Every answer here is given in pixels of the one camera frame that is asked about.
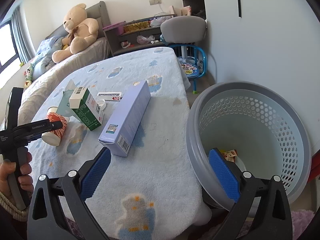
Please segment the green white carton box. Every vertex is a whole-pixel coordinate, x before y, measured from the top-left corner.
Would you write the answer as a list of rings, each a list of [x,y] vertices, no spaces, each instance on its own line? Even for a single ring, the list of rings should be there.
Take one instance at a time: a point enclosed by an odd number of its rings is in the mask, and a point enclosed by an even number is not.
[[[69,98],[69,107],[90,131],[103,124],[103,110],[88,88],[76,87]]]

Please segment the white round lid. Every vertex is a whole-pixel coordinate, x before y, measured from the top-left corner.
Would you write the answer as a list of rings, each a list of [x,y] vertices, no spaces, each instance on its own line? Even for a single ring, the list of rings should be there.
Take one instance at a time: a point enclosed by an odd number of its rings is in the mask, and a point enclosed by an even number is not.
[[[97,104],[100,107],[100,109],[103,111],[106,107],[106,101],[104,99],[98,99]]]

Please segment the light blue wipes packet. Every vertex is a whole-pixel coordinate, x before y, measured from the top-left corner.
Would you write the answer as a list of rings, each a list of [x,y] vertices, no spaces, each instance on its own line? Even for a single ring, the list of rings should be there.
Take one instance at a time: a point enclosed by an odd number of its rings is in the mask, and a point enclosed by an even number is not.
[[[70,80],[67,86],[65,87],[65,90],[63,91],[62,99],[59,103],[56,113],[68,118],[73,116],[76,119],[80,120],[78,116],[70,108],[70,105],[69,105],[69,98],[71,97],[75,89],[76,89],[76,86],[74,81]]]

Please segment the beige teddy bear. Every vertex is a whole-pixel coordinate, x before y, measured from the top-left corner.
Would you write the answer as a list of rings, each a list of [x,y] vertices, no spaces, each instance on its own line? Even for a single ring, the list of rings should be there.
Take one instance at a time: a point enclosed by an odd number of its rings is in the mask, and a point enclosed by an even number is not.
[[[62,46],[68,47],[53,53],[52,60],[55,63],[88,48],[97,40],[99,33],[99,23],[87,17],[85,3],[77,4],[67,12],[63,18],[63,27],[68,35],[62,39]]]

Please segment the beige bed sheet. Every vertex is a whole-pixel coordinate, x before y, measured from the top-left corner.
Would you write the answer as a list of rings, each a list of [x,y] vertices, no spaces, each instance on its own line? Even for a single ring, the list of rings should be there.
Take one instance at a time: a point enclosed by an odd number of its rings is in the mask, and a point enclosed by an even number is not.
[[[18,124],[31,122],[48,96],[69,74],[90,64],[102,61],[107,55],[107,39],[102,37],[84,51],[52,66],[50,70],[33,81],[24,90],[18,111]]]

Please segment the red patterned snack wrapper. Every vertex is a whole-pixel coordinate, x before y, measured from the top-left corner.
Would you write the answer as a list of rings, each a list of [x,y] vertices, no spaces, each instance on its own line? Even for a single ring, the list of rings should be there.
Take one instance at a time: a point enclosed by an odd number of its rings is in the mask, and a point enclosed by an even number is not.
[[[230,150],[230,151],[221,151],[221,154],[223,157],[230,162],[235,162],[236,157],[238,156],[236,150]]]

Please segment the blue folded quilt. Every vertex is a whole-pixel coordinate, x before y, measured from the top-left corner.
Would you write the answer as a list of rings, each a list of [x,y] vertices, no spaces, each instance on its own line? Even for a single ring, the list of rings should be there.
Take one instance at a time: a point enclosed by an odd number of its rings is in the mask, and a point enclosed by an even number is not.
[[[30,64],[31,81],[35,81],[55,65],[52,55],[57,50],[62,49],[62,39],[62,36],[53,36],[40,43],[36,55]]]

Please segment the light blue patterned blanket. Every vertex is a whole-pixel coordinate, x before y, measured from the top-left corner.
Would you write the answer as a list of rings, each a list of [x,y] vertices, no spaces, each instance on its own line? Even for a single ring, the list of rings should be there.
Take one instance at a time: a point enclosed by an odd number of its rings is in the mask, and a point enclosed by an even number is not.
[[[120,92],[123,98],[103,107],[103,124],[93,131],[70,118],[59,146],[32,142],[33,179],[64,176],[108,147],[110,165],[86,201],[108,236],[173,239],[192,225],[208,223],[212,213],[187,151],[189,83],[174,51],[146,49],[74,71],[41,89],[35,99],[25,94],[18,122],[45,118],[70,81],[93,98],[100,92]]]

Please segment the red white paper cup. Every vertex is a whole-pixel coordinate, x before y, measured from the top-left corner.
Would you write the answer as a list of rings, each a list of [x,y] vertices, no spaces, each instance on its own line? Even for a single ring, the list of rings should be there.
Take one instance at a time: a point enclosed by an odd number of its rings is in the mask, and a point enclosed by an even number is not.
[[[54,129],[52,128],[51,131],[43,133],[41,138],[48,145],[57,147],[61,143],[62,137],[69,122],[69,117],[58,114],[57,107],[52,106],[48,108],[47,119],[54,124]]]

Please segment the purple fluffy rug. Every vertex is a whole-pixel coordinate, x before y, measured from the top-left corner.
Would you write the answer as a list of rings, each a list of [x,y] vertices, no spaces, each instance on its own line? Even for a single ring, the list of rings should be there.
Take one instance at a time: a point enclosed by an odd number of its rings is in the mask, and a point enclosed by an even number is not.
[[[293,240],[298,239],[312,221],[314,215],[314,212],[311,210],[297,210],[291,212]]]

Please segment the grey chair backrest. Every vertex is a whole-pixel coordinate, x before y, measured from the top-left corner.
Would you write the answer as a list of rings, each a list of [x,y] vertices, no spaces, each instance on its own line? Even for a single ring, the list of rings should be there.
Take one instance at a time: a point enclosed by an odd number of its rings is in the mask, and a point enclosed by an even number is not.
[[[207,23],[197,16],[177,16],[163,22],[160,29],[164,44],[188,44],[204,39]]]

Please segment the grey bedside shelf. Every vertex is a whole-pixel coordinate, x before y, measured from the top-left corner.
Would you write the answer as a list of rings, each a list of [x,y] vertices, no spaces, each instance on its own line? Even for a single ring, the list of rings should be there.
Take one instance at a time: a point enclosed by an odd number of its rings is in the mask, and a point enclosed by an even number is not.
[[[126,22],[124,33],[117,35],[116,30],[104,31],[112,56],[118,56],[146,48],[162,47],[160,25],[175,14],[162,14],[136,21]]]

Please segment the small green plush doll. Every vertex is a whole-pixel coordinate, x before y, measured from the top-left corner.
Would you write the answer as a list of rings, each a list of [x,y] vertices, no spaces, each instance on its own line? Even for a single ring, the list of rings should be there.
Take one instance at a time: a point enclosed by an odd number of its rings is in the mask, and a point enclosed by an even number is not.
[[[25,89],[27,89],[32,84],[33,72],[34,72],[34,68],[33,68],[33,64],[31,63],[24,72],[24,75],[25,75],[24,88]]]

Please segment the grey perforated trash basket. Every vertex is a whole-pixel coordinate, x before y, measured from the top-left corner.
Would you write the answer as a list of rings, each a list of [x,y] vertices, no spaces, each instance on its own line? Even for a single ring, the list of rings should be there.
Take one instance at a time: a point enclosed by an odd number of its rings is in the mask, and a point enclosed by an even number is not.
[[[305,127],[284,98],[261,85],[223,82],[205,89],[189,112],[186,140],[199,183],[226,210],[234,201],[209,163],[213,148],[236,150],[239,167],[255,177],[280,176],[289,203],[307,184],[311,146]]]

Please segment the blue child chair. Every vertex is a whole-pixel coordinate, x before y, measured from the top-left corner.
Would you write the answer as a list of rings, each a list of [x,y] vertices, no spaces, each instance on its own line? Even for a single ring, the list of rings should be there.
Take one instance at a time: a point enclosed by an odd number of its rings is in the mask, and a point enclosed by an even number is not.
[[[170,44],[178,58],[183,72],[193,83],[193,94],[197,94],[197,80],[207,73],[207,56],[204,50],[193,43]]]

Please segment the playing card box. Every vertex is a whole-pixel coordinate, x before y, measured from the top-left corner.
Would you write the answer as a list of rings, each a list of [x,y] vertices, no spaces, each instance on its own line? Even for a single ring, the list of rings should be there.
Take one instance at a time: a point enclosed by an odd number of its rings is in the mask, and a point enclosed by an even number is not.
[[[122,92],[99,92],[97,97],[106,101],[120,101]]]

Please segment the purple long box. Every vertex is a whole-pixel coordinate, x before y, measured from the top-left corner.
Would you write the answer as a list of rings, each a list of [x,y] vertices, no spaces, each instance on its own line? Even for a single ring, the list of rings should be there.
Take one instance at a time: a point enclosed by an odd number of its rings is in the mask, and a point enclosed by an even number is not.
[[[98,139],[113,155],[127,157],[150,98],[148,83],[139,81],[118,103]]]

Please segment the wall power socket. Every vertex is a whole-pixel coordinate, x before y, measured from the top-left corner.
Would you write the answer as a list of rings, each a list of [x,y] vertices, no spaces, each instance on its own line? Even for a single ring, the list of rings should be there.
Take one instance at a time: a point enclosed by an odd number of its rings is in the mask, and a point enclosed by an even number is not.
[[[149,0],[150,5],[157,5],[157,4],[161,4],[162,0]]]

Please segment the pink storage box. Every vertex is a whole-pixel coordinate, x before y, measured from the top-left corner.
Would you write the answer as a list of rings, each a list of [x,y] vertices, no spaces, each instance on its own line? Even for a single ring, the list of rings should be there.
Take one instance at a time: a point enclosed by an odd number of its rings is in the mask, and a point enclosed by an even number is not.
[[[126,24],[125,21],[118,22],[118,23],[115,23],[115,24],[111,24],[111,25],[103,27],[103,31],[110,31],[110,30],[115,29],[116,30],[116,34],[119,36],[119,35],[122,35],[124,33],[124,25],[125,24]]]

